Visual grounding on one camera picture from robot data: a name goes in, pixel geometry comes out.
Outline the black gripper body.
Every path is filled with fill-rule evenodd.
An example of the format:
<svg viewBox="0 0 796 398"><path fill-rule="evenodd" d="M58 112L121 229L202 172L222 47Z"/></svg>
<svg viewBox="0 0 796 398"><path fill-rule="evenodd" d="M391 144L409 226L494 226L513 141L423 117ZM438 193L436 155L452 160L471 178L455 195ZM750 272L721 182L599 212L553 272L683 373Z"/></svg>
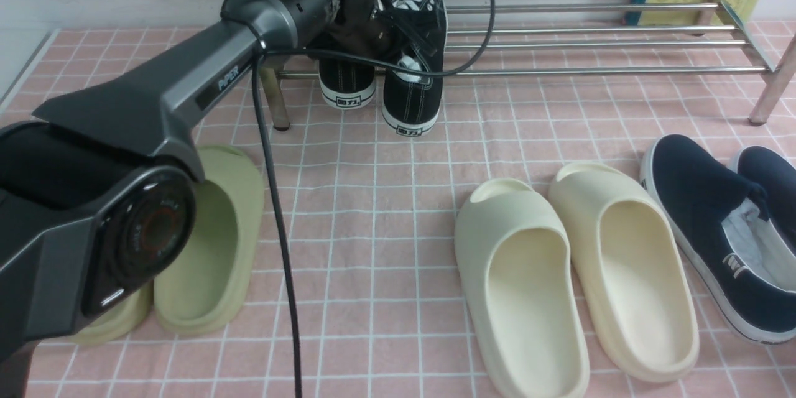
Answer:
<svg viewBox="0 0 796 398"><path fill-rule="evenodd" d="M383 0L338 0L333 23L311 42L313 49L337 50L380 60L392 45L392 25L381 18Z"/></svg>

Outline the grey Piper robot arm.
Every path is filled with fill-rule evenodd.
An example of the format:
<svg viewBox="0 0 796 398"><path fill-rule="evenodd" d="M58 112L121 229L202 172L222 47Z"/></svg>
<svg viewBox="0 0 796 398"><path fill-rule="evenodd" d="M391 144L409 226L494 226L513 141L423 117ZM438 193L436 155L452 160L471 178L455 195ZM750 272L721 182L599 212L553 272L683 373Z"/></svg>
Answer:
<svg viewBox="0 0 796 398"><path fill-rule="evenodd" d="M192 138L251 70L304 55L373 0L224 0L216 24L2 128L2 396L179 256L205 179Z"/></svg>

